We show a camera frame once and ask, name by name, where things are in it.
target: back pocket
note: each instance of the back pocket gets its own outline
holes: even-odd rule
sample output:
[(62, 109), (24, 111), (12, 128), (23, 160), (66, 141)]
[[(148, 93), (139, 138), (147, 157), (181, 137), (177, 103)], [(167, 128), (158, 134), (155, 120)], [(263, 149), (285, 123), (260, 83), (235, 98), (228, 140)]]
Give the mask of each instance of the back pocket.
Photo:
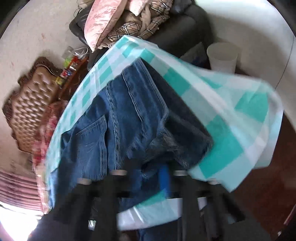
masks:
[(103, 115), (76, 134), (77, 160), (81, 177), (100, 180), (107, 175), (106, 131), (107, 122)]

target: wooden floor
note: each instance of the wooden floor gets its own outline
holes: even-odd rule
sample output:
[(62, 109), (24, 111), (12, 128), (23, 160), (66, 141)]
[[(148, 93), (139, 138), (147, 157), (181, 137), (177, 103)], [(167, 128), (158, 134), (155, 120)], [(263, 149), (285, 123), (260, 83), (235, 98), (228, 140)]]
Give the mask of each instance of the wooden floor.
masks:
[(275, 239), (296, 204), (296, 133), (285, 115), (271, 164), (251, 171), (234, 195)]

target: bucket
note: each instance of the bucket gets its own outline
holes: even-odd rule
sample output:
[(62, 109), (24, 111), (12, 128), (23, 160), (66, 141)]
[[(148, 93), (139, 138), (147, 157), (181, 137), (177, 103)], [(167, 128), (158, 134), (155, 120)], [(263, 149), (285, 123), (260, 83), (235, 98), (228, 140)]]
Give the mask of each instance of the bucket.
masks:
[(238, 49), (231, 43), (214, 43), (207, 49), (211, 69), (224, 73), (234, 73)]

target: tufted headboard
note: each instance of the tufted headboard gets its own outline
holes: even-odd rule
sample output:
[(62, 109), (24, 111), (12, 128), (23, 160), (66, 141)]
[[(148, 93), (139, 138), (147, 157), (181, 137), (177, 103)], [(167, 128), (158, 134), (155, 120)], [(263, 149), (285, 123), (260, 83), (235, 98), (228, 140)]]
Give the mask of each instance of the tufted headboard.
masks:
[(60, 72), (46, 58), (38, 58), (28, 76), (18, 80), (20, 88), (14, 90), (4, 103), (3, 113), (22, 151), (32, 152), (44, 111), (57, 99), (59, 86), (55, 80)]

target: pink satin pillow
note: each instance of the pink satin pillow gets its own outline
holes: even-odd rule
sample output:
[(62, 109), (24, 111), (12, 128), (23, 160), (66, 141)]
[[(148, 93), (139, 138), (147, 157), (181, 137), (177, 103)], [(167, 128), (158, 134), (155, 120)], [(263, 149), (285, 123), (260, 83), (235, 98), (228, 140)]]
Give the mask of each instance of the pink satin pillow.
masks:
[(149, 2), (151, 2), (151, 0), (128, 0), (126, 10), (129, 10), (134, 15), (138, 16)]
[(84, 27), (84, 37), (94, 52), (122, 15), (127, 0), (95, 0)]

